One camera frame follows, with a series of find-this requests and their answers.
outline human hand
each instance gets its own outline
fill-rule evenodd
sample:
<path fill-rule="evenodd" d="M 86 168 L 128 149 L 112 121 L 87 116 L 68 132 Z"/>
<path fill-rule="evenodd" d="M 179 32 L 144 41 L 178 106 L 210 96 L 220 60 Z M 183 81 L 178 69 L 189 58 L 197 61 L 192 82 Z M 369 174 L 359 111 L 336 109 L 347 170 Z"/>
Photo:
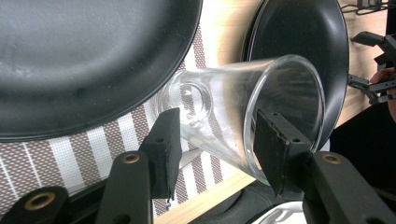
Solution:
<path fill-rule="evenodd" d="M 370 82 L 373 84 L 378 83 L 379 81 L 392 76 L 394 73 L 395 73 L 395 68 L 382 69 L 382 70 L 376 72 L 372 76 L 372 78 L 370 79 Z M 387 94 L 396 94 L 396 89 L 388 90 Z M 396 99 L 389 100 L 388 106 L 389 106 L 390 115 L 392 116 L 393 120 L 396 122 Z"/>

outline black plate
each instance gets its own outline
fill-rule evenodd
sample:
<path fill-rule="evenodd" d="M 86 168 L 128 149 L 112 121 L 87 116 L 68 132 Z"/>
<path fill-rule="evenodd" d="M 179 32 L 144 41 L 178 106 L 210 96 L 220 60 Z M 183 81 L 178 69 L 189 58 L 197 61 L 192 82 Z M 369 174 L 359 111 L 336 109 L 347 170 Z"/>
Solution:
<path fill-rule="evenodd" d="M 104 124 L 181 64 L 202 0 L 0 2 L 0 142 Z"/>
<path fill-rule="evenodd" d="M 298 54 L 317 68 L 325 94 L 321 148 L 337 123 L 347 90 L 344 16 L 335 0 L 267 0 L 260 7 L 247 32 L 242 59 Z"/>

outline striped placemat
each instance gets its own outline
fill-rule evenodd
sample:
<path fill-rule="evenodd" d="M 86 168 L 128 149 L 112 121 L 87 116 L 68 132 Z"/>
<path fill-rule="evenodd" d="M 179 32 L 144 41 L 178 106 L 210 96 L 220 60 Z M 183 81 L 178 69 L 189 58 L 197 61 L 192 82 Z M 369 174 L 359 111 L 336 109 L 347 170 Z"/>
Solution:
<path fill-rule="evenodd" d="M 179 69 L 206 67 L 202 35 L 199 28 Z M 33 189 L 64 186 L 73 194 L 107 178 L 114 158 L 124 151 L 137 150 L 149 133 L 156 119 L 151 106 L 152 99 L 121 118 L 84 133 L 0 144 L 0 216 Z M 182 148 L 188 151 L 194 146 L 182 140 Z M 154 217 L 214 187 L 233 172 L 230 165 L 204 152 L 179 172 L 176 198 L 170 208 L 166 208 L 166 200 L 153 200 Z"/>

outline wooden table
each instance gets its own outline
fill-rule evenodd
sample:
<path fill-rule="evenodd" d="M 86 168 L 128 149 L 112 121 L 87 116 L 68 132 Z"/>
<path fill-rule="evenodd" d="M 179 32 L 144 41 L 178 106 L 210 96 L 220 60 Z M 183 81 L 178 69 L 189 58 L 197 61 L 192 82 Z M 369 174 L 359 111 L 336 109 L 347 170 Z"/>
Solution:
<path fill-rule="evenodd" d="M 201 30 L 207 67 L 240 61 L 245 34 L 259 3 L 260 0 L 204 1 Z M 356 0 L 339 0 L 339 3 L 340 6 L 356 4 Z M 365 16 L 345 14 L 348 36 L 352 37 L 361 31 L 384 35 L 386 18 L 386 11 Z M 373 58 L 381 53 L 379 48 L 349 42 L 349 73 L 369 79 L 377 70 Z M 348 87 L 337 126 L 351 119 L 367 106 L 369 106 L 368 99 L 360 91 Z M 156 217 L 154 222 L 187 223 L 192 221 L 253 181 L 253 177 L 235 171 L 231 178 Z"/>

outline clear glass cup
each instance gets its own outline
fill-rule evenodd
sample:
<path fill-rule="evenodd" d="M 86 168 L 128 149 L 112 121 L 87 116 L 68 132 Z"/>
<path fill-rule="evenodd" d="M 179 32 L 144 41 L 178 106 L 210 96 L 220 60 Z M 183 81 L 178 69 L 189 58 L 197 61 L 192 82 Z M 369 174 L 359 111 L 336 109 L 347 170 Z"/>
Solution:
<path fill-rule="evenodd" d="M 182 138 L 265 184 L 253 153 L 257 109 L 281 114 L 312 152 L 321 137 L 323 89 L 315 67 L 298 55 L 179 71 L 154 102 L 157 115 L 180 108 Z"/>

